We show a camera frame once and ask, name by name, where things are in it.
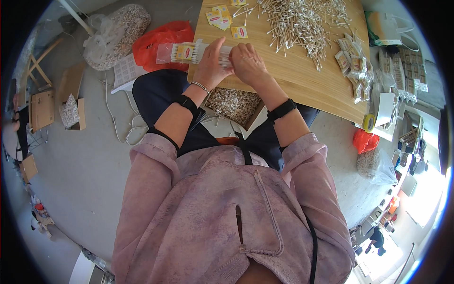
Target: dark blue pants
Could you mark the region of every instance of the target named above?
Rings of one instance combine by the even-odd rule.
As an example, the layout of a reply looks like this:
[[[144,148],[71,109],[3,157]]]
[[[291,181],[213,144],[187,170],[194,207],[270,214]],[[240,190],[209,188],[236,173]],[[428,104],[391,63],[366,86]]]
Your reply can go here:
[[[133,86],[133,96],[137,108],[148,126],[153,126],[166,108],[173,102],[173,98],[182,94],[189,86],[187,73],[173,69],[163,69],[140,76]],[[307,126],[310,126],[320,112],[314,108],[297,104]],[[198,124],[186,134],[183,145],[177,155],[219,146],[220,143],[208,130]],[[258,126],[246,139],[247,149],[261,156],[270,166],[279,172],[282,171],[284,161],[279,150],[279,141],[272,121],[266,120]]]

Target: silver bracelet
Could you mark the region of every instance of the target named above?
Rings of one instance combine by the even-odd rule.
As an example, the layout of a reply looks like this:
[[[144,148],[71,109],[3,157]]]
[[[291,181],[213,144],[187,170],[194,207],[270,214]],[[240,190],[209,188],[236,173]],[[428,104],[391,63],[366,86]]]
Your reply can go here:
[[[210,95],[210,91],[208,91],[208,89],[204,85],[202,85],[202,84],[200,84],[198,82],[194,82],[194,81],[191,82],[191,85],[192,84],[199,86],[200,88],[202,88],[207,93],[207,95]]]

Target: hand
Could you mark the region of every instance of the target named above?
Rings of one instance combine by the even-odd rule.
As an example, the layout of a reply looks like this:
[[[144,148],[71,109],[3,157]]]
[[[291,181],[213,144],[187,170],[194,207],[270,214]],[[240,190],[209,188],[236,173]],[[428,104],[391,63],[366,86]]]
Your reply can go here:
[[[212,42],[203,53],[193,80],[204,85],[209,91],[214,89],[227,76],[233,74],[233,68],[223,69],[219,65],[219,50],[226,40],[225,36]]]
[[[240,43],[233,47],[230,51],[230,58],[235,75],[255,90],[257,85],[267,82],[271,77],[262,57],[250,43]]]

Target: person in black clothing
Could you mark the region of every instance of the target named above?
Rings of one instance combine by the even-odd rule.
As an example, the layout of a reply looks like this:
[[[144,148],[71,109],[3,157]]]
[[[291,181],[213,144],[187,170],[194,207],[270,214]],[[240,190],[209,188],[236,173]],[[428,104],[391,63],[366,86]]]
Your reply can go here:
[[[385,238],[383,237],[383,234],[380,232],[378,226],[374,227],[374,233],[370,236],[369,239],[371,240],[371,242],[369,244],[369,247],[366,248],[365,253],[369,253],[370,249],[372,248],[372,245],[374,245],[376,248],[378,248],[378,255],[382,256],[386,252],[386,250],[383,248]]]

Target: person's right hand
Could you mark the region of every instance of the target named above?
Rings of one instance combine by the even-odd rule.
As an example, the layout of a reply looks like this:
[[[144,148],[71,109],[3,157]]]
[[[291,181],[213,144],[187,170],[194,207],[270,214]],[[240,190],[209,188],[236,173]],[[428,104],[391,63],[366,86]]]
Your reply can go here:
[[[240,43],[233,47],[230,51],[230,61],[235,75],[254,89],[270,78],[265,62],[250,43]]]

